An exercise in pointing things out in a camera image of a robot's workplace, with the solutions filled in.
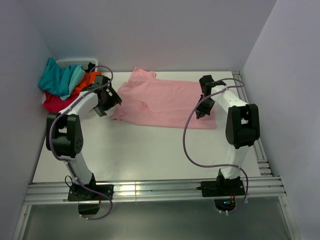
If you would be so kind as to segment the pink t shirt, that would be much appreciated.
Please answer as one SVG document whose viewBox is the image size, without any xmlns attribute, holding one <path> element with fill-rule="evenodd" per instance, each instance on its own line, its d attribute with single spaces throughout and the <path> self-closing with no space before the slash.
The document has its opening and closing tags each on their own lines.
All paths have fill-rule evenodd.
<svg viewBox="0 0 320 240">
<path fill-rule="evenodd" d="M 202 94 L 197 81 L 158 79 L 154 71 L 135 67 L 117 94 L 122 102 L 115 106 L 111 120 L 180 129 L 217 127 L 214 110 L 200 119 L 191 114 Z"/>
</svg>

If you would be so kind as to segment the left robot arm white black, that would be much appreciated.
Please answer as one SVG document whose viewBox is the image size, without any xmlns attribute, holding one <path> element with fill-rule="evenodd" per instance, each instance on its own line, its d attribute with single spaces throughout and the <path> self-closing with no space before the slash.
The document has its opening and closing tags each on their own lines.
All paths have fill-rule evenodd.
<svg viewBox="0 0 320 240">
<path fill-rule="evenodd" d="M 94 82 L 84 88 L 71 104 L 57 113 L 49 113 L 46 119 L 46 148 L 54 157 L 65 163 L 71 174 L 71 194 L 91 200 L 98 195 L 94 174 L 89 170 L 82 148 L 84 138 L 81 120 L 94 110 L 99 117 L 120 105 L 122 99 L 112 88 L 112 79 L 98 75 Z"/>
</svg>

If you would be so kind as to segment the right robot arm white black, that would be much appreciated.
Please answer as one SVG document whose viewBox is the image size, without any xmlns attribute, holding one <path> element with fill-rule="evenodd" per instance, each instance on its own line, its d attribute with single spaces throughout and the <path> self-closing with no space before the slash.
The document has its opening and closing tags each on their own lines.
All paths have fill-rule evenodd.
<svg viewBox="0 0 320 240">
<path fill-rule="evenodd" d="M 202 181 L 199 190 L 203 197 L 243 196 L 245 188 L 240 178 L 245 156 L 249 147 L 260 138 L 259 109 L 236 96 L 223 80 L 213 80 L 204 75 L 199 80 L 202 95 L 195 110 L 200 119 L 211 114 L 215 103 L 227 113 L 225 137 L 229 143 L 227 166 L 220 168 L 214 181 Z"/>
</svg>

